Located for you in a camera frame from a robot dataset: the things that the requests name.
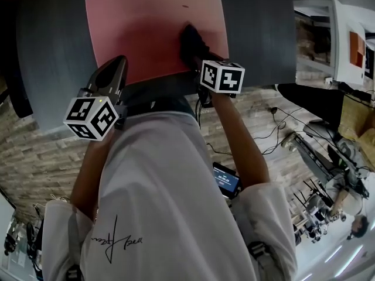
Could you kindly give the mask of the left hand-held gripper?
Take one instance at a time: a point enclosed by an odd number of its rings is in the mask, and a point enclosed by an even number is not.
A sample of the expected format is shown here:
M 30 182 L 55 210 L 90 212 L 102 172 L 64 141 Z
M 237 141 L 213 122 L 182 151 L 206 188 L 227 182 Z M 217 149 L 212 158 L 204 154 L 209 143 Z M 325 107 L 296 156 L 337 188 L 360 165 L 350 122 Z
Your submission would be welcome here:
M 128 60 L 124 55 L 110 59 L 92 74 L 85 88 L 71 100 L 63 123 L 78 138 L 102 141 L 122 117 L 121 94 L 127 71 Z

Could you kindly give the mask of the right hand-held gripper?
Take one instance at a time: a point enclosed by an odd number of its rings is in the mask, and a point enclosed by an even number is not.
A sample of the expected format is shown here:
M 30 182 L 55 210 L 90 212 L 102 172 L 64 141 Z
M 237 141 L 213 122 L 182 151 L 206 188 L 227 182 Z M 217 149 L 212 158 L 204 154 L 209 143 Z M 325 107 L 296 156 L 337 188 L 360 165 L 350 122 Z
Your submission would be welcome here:
M 188 67 L 193 73 L 200 74 L 198 95 L 203 105 L 211 105 L 211 92 L 235 97 L 241 93 L 245 68 L 237 63 L 228 62 L 214 53 L 207 53 L 202 60 L 197 55 L 189 55 Z

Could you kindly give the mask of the dark blue cloth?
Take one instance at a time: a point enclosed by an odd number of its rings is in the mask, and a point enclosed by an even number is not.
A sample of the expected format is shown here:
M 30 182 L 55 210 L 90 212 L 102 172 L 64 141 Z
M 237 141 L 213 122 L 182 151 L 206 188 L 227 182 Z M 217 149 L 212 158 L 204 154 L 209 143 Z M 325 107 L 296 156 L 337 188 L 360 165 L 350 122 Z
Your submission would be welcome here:
M 189 55 L 197 55 L 204 60 L 207 53 L 210 49 L 197 29 L 191 24 L 186 25 L 180 34 L 180 59 L 188 66 Z

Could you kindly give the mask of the pink desk mat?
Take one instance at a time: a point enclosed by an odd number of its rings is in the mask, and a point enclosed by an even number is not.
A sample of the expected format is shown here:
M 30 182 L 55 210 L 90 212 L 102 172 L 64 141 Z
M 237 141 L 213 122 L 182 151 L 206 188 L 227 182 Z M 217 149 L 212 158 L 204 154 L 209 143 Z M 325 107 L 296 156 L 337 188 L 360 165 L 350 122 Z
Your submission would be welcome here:
M 86 0 L 86 12 L 97 64 L 125 56 L 129 84 L 187 71 L 179 57 L 187 24 L 213 53 L 229 55 L 221 0 Z

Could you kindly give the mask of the person's left forearm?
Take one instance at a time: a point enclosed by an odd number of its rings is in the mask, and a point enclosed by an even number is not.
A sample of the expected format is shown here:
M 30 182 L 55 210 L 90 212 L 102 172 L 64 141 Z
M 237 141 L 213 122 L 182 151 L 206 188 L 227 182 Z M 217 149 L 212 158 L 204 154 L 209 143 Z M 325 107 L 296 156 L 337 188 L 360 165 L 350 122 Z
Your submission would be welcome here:
M 112 129 L 102 141 L 90 141 L 70 196 L 70 203 L 92 222 L 97 213 L 101 174 L 111 148 L 113 135 Z

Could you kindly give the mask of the person's right forearm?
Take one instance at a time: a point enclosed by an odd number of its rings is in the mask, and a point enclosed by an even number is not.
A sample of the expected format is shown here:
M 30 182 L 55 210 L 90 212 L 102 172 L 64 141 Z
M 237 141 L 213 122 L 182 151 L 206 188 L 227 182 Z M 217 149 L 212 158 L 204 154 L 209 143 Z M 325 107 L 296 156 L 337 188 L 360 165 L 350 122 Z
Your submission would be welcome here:
M 226 134 L 244 188 L 270 182 L 267 163 L 230 97 L 212 93 L 212 104 Z

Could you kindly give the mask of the person's dark trousers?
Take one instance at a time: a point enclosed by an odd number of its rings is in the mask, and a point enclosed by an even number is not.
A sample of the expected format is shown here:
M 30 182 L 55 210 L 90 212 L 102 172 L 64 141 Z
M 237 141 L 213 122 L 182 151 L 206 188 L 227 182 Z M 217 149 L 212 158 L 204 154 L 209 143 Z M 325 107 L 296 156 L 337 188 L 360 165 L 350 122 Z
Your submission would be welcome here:
M 127 117 L 153 112 L 182 112 L 194 116 L 193 110 L 184 96 L 162 97 L 152 102 L 145 102 L 127 108 Z

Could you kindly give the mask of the black office chair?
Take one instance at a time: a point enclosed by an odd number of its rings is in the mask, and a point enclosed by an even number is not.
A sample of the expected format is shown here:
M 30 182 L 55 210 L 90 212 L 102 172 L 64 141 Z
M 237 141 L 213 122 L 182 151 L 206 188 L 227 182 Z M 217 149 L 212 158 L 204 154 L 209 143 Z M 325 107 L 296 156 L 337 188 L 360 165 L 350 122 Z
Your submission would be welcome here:
M 25 91 L 19 67 L 13 68 L 5 73 L 5 81 L 12 106 L 19 118 L 33 114 L 32 107 Z

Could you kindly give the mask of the black screen device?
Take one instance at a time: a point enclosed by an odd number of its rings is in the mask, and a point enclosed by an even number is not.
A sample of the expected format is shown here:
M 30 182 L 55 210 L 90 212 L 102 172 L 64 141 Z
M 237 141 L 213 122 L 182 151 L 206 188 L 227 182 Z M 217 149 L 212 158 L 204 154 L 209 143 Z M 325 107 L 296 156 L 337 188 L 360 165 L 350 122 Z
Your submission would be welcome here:
M 213 162 L 213 172 L 215 181 L 224 197 L 232 200 L 239 195 L 242 183 L 234 170 Z

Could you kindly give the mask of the person's white t-shirt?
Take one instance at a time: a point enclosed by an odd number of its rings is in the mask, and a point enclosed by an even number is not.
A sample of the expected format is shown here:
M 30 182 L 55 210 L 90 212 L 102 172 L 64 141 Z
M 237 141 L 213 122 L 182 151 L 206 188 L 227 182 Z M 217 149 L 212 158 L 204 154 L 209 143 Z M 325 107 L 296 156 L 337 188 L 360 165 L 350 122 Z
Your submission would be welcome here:
M 92 222 L 46 204 L 45 281 L 292 281 L 294 231 L 284 189 L 263 183 L 227 204 L 195 119 L 156 112 L 127 120 L 113 144 Z

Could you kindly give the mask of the white side table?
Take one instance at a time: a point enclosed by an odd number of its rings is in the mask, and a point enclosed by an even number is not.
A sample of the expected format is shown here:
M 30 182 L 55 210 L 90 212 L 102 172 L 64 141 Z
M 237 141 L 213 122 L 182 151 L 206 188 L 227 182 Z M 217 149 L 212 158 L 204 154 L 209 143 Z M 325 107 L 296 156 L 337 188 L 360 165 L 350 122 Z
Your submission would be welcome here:
M 349 32 L 356 32 L 366 39 L 364 23 L 359 11 L 366 8 L 353 5 L 353 0 L 293 0 L 295 12 L 305 15 L 314 31 L 330 34 L 330 59 L 319 61 L 315 57 L 298 57 L 299 65 L 321 71 L 335 81 L 362 85 L 365 76 L 363 68 L 350 63 Z

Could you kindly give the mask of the orange box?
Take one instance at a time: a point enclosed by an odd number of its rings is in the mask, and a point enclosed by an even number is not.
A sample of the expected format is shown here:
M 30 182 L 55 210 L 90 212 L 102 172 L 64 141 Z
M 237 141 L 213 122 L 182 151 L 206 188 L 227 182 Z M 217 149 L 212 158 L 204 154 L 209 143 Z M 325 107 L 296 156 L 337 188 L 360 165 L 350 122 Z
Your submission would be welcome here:
M 356 67 L 363 68 L 366 55 L 365 38 L 356 32 L 349 32 L 350 40 L 350 63 Z

